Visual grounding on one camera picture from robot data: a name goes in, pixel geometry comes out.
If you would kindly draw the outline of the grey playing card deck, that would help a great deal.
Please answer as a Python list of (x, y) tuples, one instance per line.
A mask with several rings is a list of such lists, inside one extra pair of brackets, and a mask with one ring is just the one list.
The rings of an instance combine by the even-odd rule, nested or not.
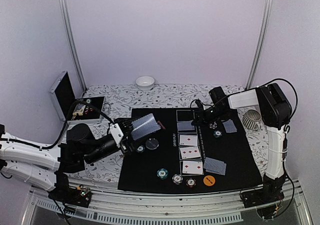
[(131, 124), (133, 126), (131, 137), (134, 141), (137, 141), (161, 129), (161, 126), (157, 123), (152, 113), (134, 120)]

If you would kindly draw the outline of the orange big blind button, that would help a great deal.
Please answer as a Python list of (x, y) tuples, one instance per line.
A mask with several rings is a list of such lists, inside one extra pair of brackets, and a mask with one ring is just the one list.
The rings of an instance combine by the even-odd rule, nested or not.
[(206, 175), (203, 178), (203, 183), (207, 187), (212, 187), (216, 183), (216, 179), (212, 175)]

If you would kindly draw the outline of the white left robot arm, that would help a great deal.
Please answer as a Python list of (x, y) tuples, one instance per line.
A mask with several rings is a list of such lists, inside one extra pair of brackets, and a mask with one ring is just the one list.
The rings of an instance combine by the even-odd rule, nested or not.
[(140, 140), (160, 129), (152, 113), (132, 118), (109, 120), (104, 136), (96, 139), (86, 123), (71, 129), (65, 124), (53, 144), (16, 138), (0, 126), (0, 170), (11, 173), (55, 194), (63, 201), (74, 198), (67, 174), (85, 170), (86, 165), (121, 152), (124, 156), (138, 148)]

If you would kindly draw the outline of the blue peach poker chip stack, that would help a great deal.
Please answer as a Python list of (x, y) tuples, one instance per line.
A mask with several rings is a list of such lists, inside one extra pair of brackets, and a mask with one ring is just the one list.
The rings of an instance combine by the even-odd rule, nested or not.
[(174, 174), (172, 176), (172, 182), (175, 185), (180, 185), (183, 182), (183, 177), (180, 174)]

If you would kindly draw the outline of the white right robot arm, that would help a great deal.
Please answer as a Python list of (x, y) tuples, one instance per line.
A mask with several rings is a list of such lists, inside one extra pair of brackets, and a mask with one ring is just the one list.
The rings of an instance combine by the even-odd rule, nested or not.
[(219, 86), (209, 92), (211, 105), (206, 105), (199, 99), (191, 101), (196, 105), (193, 125), (207, 125), (229, 110), (257, 108), (258, 123), (265, 127), (268, 137), (268, 165), (263, 175), (262, 189), (258, 193), (262, 203), (269, 203), (274, 199), (289, 177), (285, 169), (287, 135), (290, 121), (298, 107), (291, 105), (278, 82), (291, 84), (284, 78), (275, 78), (265, 84), (231, 94), (225, 94)]

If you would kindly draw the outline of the dealt playing card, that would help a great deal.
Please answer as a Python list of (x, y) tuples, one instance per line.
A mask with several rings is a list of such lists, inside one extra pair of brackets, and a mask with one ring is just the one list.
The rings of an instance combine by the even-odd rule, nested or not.
[(231, 119), (223, 121), (222, 124), (224, 126), (225, 132), (228, 134), (236, 133), (238, 131), (234, 122)]
[(217, 160), (214, 158), (206, 157), (204, 160), (203, 168), (208, 173), (225, 175), (227, 164), (221, 160)]

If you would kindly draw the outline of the black triangular marker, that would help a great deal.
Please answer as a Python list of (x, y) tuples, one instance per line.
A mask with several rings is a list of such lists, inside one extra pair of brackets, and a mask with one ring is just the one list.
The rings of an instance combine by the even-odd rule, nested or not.
[(163, 129), (163, 130), (166, 130), (165, 126), (158, 120), (157, 121), (157, 124)]

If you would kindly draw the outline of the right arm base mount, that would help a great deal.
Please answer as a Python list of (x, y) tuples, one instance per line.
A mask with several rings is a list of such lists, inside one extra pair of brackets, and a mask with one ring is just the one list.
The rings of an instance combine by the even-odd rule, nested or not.
[(241, 189), (239, 197), (245, 208), (253, 208), (272, 203), (272, 205), (264, 206), (256, 210), (257, 215), (265, 221), (276, 218), (283, 204), (283, 199), (285, 198), (281, 189), (275, 193), (267, 193), (264, 188), (253, 188), (247, 191)]

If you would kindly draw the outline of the green chips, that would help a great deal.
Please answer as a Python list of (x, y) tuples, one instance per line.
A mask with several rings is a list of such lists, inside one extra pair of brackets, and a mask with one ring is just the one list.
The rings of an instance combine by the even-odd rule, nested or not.
[(223, 135), (223, 133), (222, 133), (220, 130), (215, 130), (215, 131), (213, 132), (213, 136), (214, 136), (215, 138), (220, 138), (222, 135)]
[(169, 175), (169, 172), (167, 169), (165, 168), (160, 168), (157, 172), (156, 172), (156, 175), (159, 179), (161, 180), (164, 180), (168, 177)]
[(137, 153), (143, 153), (145, 151), (145, 147), (143, 145), (140, 145), (136, 148)]

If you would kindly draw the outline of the black dealer button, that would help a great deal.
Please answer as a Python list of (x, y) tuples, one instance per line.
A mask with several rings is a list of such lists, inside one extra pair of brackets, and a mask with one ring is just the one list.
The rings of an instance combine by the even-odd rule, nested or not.
[(159, 147), (159, 142), (155, 138), (149, 138), (145, 142), (145, 147), (151, 151), (156, 150)]

